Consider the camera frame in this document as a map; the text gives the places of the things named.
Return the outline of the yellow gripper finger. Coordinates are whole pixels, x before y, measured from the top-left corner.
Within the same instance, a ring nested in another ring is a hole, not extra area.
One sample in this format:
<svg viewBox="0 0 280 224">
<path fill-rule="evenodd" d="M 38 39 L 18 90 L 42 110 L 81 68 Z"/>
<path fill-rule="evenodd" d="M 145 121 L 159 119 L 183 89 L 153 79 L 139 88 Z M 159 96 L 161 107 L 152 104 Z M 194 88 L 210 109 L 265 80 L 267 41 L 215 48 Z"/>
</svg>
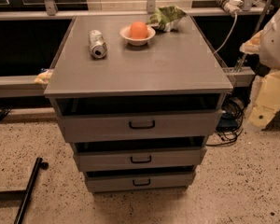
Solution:
<svg viewBox="0 0 280 224">
<path fill-rule="evenodd" d="M 280 111 L 280 70 L 272 70 L 265 77 L 256 76 L 252 83 L 247 123 L 254 130 L 262 130 Z"/>
</svg>

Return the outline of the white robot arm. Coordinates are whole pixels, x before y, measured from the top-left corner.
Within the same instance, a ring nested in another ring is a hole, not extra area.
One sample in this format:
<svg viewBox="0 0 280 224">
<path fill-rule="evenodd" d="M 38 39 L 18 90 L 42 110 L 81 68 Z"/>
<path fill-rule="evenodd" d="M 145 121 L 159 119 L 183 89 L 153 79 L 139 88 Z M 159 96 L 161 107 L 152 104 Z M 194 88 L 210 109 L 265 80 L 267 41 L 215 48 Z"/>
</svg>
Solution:
<svg viewBox="0 0 280 224">
<path fill-rule="evenodd" d="M 265 77 L 254 81 L 248 108 L 247 125 L 262 130 L 280 111 L 280 8 L 240 51 L 258 54 L 259 62 L 270 69 Z"/>
</svg>

